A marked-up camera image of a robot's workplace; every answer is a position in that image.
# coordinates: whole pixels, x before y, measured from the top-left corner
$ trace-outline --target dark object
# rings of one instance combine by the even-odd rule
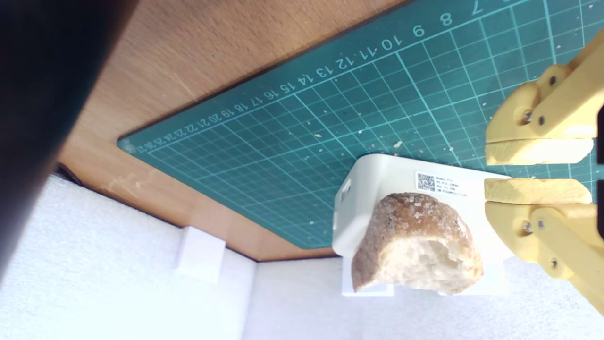
[[[600,131],[604,129],[604,106],[598,113],[598,138],[596,138],[596,157],[598,164],[604,164],[604,138],[600,138]],[[598,181],[598,233],[604,240],[604,205],[600,204],[604,198],[604,181]]]
[[[0,275],[134,1],[0,1]]]

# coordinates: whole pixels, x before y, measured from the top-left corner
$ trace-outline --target green cutting mat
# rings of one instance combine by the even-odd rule
[[[603,19],[602,0],[416,1],[118,146],[305,249],[331,245],[335,193],[375,152],[573,177],[595,193],[594,152],[575,165],[485,166],[483,150],[504,98],[567,63]]]

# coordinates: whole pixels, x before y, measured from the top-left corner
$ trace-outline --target wooden surface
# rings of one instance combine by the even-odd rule
[[[84,184],[259,261],[302,250],[115,146],[119,136],[299,53],[400,0],[142,0],[60,162]]]

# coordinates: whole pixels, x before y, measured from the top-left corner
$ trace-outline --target printed number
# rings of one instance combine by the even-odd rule
[[[265,97],[267,97],[269,100],[273,100],[273,99],[277,98],[278,96],[279,96],[279,94],[276,93],[275,91],[265,92]]]
[[[302,86],[306,86],[306,81],[309,81],[309,83],[312,83],[314,79],[312,79],[310,76],[304,74],[303,77],[298,78],[298,81],[300,82],[300,84],[302,84]]]
[[[367,53],[368,54],[363,53],[363,51],[361,51],[361,50],[359,50],[359,54],[361,55],[361,57],[363,58],[363,60],[367,60],[367,58],[375,56],[376,55],[376,51],[377,51],[377,48],[371,49],[370,47],[367,47]]]
[[[482,13],[483,9],[478,9],[478,0],[474,1],[474,11],[472,11],[472,15],[477,15],[479,13]]]
[[[237,111],[239,111],[239,112],[244,112],[245,110],[247,110],[247,109],[248,109],[248,107],[247,107],[247,106],[245,106],[244,104],[237,104],[237,105],[235,105],[234,107],[235,107],[235,110],[237,110]],[[233,114],[233,113],[232,113],[230,110],[227,110],[226,112],[227,112],[227,113],[230,113],[232,116],[234,116],[234,114]]]
[[[325,66],[324,68],[317,68],[316,73],[317,73],[317,75],[319,75],[319,77],[325,78],[325,77],[331,75],[333,73],[333,70],[330,69],[329,67]]]
[[[289,93],[292,90],[295,90],[296,88],[291,84],[291,83],[287,83],[287,84],[282,84],[281,86],[279,86],[279,88],[285,92],[286,94]]]
[[[205,128],[206,126],[209,126],[210,123],[206,122],[205,119],[200,119],[197,121],[197,125],[201,126],[202,128]]]
[[[185,129],[187,129],[187,132],[189,132],[189,133],[193,133],[193,132],[197,131],[197,128],[193,124],[189,124],[189,125],[185,126]]]
[[[440,16],[440,21],[442,21],[444,26],[449,26],[453,23],[453,19],[451,19],[451,13],[443,13]]]
[[[415,27],[413,27],[413,35],[416,37],[421,37],[424,34],[426,34],[426,31],[423,30],[421,25],[416,25]]]
[[[252,98],[252,106],[258,106],[260,104],[262,104],[262,99],[260,99],[258,97]]]
[[[348,65],[346,65],[344,62],[346,62],[350,66],[355,64],[355,62],[350,60],[349,57],[346,57],[345,59],[338,59],[336,60],[336,63],[338,63],[338,67],[340,70],[345,70],[348,67]]]
[[[382,48],[387,51],[392,50],[392,42],[388,39],[382,40]]]
[[[222,118],[218,117],[218,113],[214,113],[213,115],[211,115],[210,117],[208,117],[208,119],[212,123],[217,123],[217,122],[220,122],[222,120]]]

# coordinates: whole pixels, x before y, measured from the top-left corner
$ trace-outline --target white block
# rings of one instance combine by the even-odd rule
[[[195,227],[185,227],[176,257],[176,271],[216,284],[220,277],[226,242]]]
[[[342,258],[342,295],[344,296],[394,296],[394,286],[377,284],[355,293],[352,287],[352,258]]]

